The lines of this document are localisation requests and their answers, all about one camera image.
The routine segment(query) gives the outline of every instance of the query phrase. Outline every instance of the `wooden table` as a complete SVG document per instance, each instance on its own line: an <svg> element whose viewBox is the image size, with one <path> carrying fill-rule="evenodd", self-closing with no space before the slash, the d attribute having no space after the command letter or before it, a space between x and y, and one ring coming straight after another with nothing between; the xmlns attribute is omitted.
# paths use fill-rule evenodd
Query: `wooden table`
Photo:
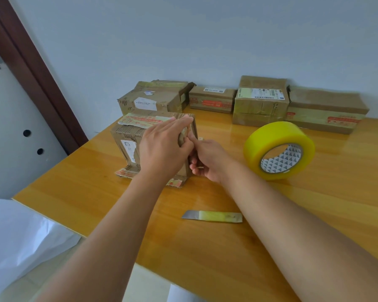
<svg viewBox="0 0 378 302"><path fill-rule="evenodd" d="M219 141L243 161L254 127L231 124L231 115L191 110L200 137ZM88 236L125 191L130 179L110 127L71 154L14 199ZM378 258L378 120L363 120L353 134L304 130L316 145L311 164L272 183L296 203L339 229ZM209 302L298 301L248 223L181 219L186 210L238 211L224 190L191 177L182 189L162 192L137 263Z"/></svg>

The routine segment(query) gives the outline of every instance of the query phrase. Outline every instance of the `brown door frame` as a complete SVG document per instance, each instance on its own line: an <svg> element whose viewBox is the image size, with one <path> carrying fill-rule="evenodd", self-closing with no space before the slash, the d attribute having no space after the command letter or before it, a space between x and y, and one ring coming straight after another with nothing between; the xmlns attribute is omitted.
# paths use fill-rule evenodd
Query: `brown door frame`
<svg viewBox="0 0 378 302"><path fill-rule="evenodd" d="M0 56L71 154L88 141L8 0L0 0Z"/></svg>

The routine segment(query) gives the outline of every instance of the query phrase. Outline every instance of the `floor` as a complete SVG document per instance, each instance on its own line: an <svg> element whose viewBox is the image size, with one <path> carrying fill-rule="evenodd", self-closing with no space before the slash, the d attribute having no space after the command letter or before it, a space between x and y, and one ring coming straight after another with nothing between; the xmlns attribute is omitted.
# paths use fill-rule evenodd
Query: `floor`
<svg viewBox="0 0 378 302"><path fill-rule="evenodd" d="M1 295L0 302L32 302L38 296L40 289L72 256L81 245L78 244L46 261L30 271L24 277L11 284ZM166 302L171 283L151 271L135 264L127 285L123 302Z"/></svg>

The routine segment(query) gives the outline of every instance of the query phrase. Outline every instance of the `clear packing tape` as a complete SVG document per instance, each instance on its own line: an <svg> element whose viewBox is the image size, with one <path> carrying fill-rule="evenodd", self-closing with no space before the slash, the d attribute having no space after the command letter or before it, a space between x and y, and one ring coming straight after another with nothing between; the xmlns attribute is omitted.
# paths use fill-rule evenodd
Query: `clear packing tape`
<svg viewBox="0 0 378 302"><path fill-rule="evenodd" d="M274 157L265 157L276 147L287 145ZM288 178L302 171L315 153L314 142L295 124L278 121L262 126L247 139L243 153L248 166L265 180Z"/></svg>

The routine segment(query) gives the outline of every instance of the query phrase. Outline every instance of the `torn cardboard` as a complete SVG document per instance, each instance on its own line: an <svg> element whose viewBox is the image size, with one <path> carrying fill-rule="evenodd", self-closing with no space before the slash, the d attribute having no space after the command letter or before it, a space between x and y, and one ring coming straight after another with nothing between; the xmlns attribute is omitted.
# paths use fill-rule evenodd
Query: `torn cardboard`
<svg viewBox="0 0 378 302"><path fill-rule="evenodd" d="M189 104L189 91L191 91L194 86L196 86L194 82L154 80L151 82L138 82L135 90L177 92L180 97L182 110L184 110Z"/></svg>
<svg viewBox="0 0 378 302"><path fill-rule="evenodd" d="M184 114L135 109L133 113L126 114L119 120L119 122L111 129L111 134L128 165L116 172L118 176L132 178L135 174L140 172L141 166L139 148L144 132L147 128L157 123L167 121L173 116L176 119L179 119L183 117ZM194 135L197 137L195 120L193 120L191 126L188 128L191 129ZM185 128L179 134L179 146L184 143L184 138L187 135L187 132L188 129ZM189 168L189 161L186 160L179 172L167 185L181 187L191 175L192 170Z"/></svg>
<svg viewBox="0 0 378 302"><path fill-rule="evenodd" d="M286 121L301 128L350 134L369 109L359 93L289 86Z"/></svg>
<svg viewBox="0 0 378 302"><path fill-rule="evenodd" d="M231 113L237 89L195 86L189 92L192 109Z"/></svg>
<svg viewBox="0 0 378 302"><path fill-rule="evenodd" d="M286 84L285 78L243 75L235 97L232 123L261 127L284 121L290 103Z"/></svg>
<svg viewBox="0 0 378 302"><path fill-rule="evenodd" d="M177 91L133 90L118 99L118 103L124 115L134 109L182 112L181 99Z"/></svg>

